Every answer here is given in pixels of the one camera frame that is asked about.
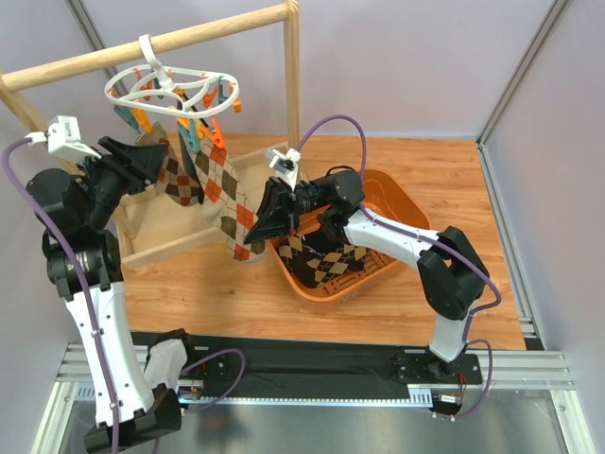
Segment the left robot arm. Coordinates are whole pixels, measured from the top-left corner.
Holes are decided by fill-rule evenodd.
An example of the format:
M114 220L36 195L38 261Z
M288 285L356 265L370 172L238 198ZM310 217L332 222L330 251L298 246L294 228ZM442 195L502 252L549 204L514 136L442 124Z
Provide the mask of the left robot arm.
M80 163L81 176L59 168L26 185L44 223L49 281L71 314L95 387L95 426L84 437L90 453L117 453L182 427L176 387L190 357L183 329L159 335L141 364L126 315L119 241L107 228L126 195L164 174L169 144L131 146L108 136Z

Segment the orange brown argyle sock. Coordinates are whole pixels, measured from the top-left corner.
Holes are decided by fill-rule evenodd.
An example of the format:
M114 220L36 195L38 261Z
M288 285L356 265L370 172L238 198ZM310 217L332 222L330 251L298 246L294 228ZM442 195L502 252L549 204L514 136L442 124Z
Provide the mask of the orange brown argyle sock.
M225 148L208 138L199 140L199 151L187 150L203 190L204 219L223 234L232 258L254 263L264 254L266 243L246 243L257 220L256 208L248 197L233 161Z

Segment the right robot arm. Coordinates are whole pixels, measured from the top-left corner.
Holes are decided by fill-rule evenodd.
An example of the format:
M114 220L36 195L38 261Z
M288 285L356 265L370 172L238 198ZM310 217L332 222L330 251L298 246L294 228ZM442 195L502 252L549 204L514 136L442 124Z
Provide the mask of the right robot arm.
M460 229L414 228L364 207L364 199L362 179L350 167L295 184L272 176L245 240L292 234L302 215L320 210L320 233L327 240L365 247L414 268L436 313L420 366L435 377L455 373L467 348L470 317L490 281L485 265Z

